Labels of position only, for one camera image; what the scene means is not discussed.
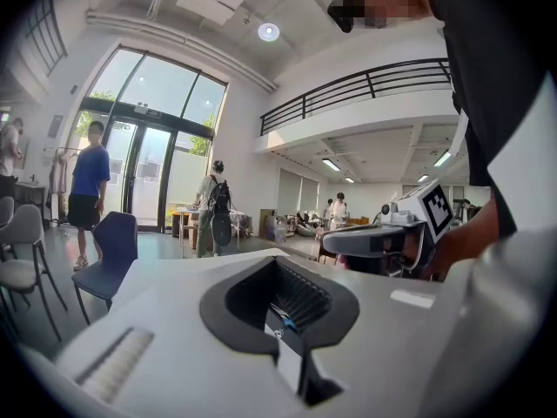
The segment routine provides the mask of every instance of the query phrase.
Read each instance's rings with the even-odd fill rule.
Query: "ceiling light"
[[[327,164],[329,167],[331,167],[334,171],[339,172],[340,171],[340,167],[338,167],[336,164],[334,164],[330,159],[323,159],[323,164]]]
[[[451,158],[451,156],[452,155],[447,150],[445,153],[443,153],[443,156],[435,162],[435,164],[433,166],[434,167],[441,167],[445,161],[447,161],[449,158]]]
[[[280,29],[276,24],[262,24],[258,29],[259,37],[266,42],[277,40],[280,35]]]

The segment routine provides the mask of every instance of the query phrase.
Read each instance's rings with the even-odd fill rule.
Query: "backpack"
[[[228,215],[230,213],[231,196],[226,180],[224,183],[219,183],[214,175],[211,175],[211,178],[216,185],[209,196],[209,210],[213,215],[219,213]]]

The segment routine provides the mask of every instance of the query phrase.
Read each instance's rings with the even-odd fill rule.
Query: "gray chair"
[[[66,311],[68,311],[68,307],[64,303],[64,299],[62,299],[62,296],[52,279],[52,274],[50,273],[48,263],[46,262],[46,258],[44,256],[43,221],[38,208],[34,205],[23,205],[17,209],[11,222],[7,226],[0,229],[0,243],[8,243],[10,245],[26,244],[32,246],[32,262],[27,260],[8,260],[0,263],[0,287],[5,287],[15,293],[22,294],[32,293],[35,290],[35,287],[38,287],[43,300],[44,309],[49,317],[54,333],[58,337],[58,340],[62,340],[60,333],[56,328],[56,324],[52,319],[52,314],[50,313],[46,296],[44,295],[41,275],[46,274],[48,276],[56,295],[62,303],[62,306]],[[43,262],[42,265],[38,262],[37,250],[41,255],[41,260]],[[0,290],[0,296],[2,297],[8,321],[14,329],[17,330],[16,323],[10,315],[10,310],[6,299],[3,296],[2,290]]]
[[[6,226],[8,223],[11,222],[12,217],[14,216],[14,199],[12,197],[3,197],[0,199],[0,227]],[[6,256],[4,254],[4,244],[0,242],[0,261],[6,261]],[[14,258],[17,259],[16,249],[13,245],[8,245],[10,248],[10,252],[14,255]],[[14,307],[14,311],[17,311],[16,302],[14,301],[13,292],[9,291],[11,305]],[[23,300],[27,304],[27,307],[30,307],[30,303],[25,297],[25,294],[21,294]]]

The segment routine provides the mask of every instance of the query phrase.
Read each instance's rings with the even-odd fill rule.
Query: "man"
[[[470,221],[481,209],[481,206],[474,206],[469,199],[464,199],[462,207],[466,211],[466,221]]]
[[[532,106],[554,52],[540,40],[540,20],[524,0],[352,0],[359,17],[419,17],[428,10],[445,23],[443,38],[453,82],[453,102],[458,113],[469,117],[466,145],[471,185],[490,185],[492,197],[465,225],[447,232],[423,277],[444,277],[459,260],[478,257],[489,245],[516,231],[513,216],[487,166],[518,129]],[[538,6],[550,0],[535,0]],[[536,7],[537,14],[545,14]],[[415,257],[416,238],[407,236],[405,254]]]
[[[346,209],[345,194],[337,193],[337,200],[331,208],[331,231],[346,227],[346,219],[348,218],[348,210]]]
[[[201,258],[205,255],[207,240],[210,236],[212,237],[212,212],[209,210],[209,198],[211,197],[212,190],[217,186],[217,184],[224,183],[226,181],[222,176],[222,172],[224,171],[224,163],[219,160],[215,161],[212,165],[211,173],[201,180],[198,193],[195,197],[195,204],[199,206],[198,246],[195,253],[195,257],[197,258]],[[214,240],[213,252],[215,257],[222,253],[222,249]]]
[[[323,211],[323,227],[329,227],[329,219],[331,218],[332,199],[327,200],[327,207]]]
[[[16,161],[23,158],[17,148],[19,135],[23,133],[23,120],[7,122],[0,132],[0,198],[15,196],[16,181],[14,168]]]
[[[77,227],[79,257],[73,267],[74,271],[79,271],[89,265],[85,254],[87,247],[85,231],[91,231],[100,221],[104,210],[106,183],[111,179],[108,152],[101,146],[103,133],[102,122],[91,122],[87,131],[89,145],[79,153],[76,168],[73,171],[68,220],[71,225]],[[98,259],[102,259],[103,253],[96,241],[95,248]]]

